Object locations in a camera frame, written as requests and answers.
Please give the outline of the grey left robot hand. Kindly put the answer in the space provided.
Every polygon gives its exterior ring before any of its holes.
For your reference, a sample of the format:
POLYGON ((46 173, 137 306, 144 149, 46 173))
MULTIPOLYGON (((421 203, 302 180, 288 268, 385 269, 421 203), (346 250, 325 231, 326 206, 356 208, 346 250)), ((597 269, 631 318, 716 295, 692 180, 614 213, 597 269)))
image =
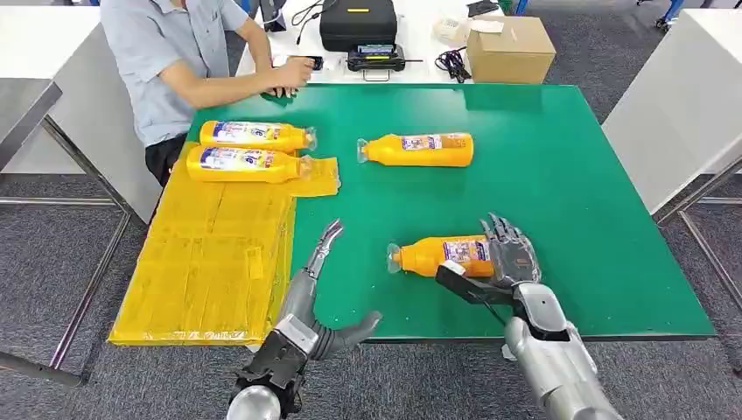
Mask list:
POLYGON ((333 242, 342 231, 338 219, 325 227, 306 265, 292 276, 274 327, 314 361, 327 359, 340 350, 360 344, 373 334, 382 320, 378 311, 371 311, 356 324, 332 329, 318 321, 315 315, 320 273, 333 242))

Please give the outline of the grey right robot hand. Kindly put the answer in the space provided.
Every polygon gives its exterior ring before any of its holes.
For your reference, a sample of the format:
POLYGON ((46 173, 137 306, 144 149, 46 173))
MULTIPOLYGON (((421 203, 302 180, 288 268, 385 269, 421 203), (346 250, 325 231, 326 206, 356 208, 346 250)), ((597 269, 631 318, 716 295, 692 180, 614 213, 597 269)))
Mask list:
POLYGON ((489 213, 488 219, 480 219, 479 223, 493 264, 493 287, 510 293, 517 284, 542 281, 533 244, 518 227, 495 213, 489 213))

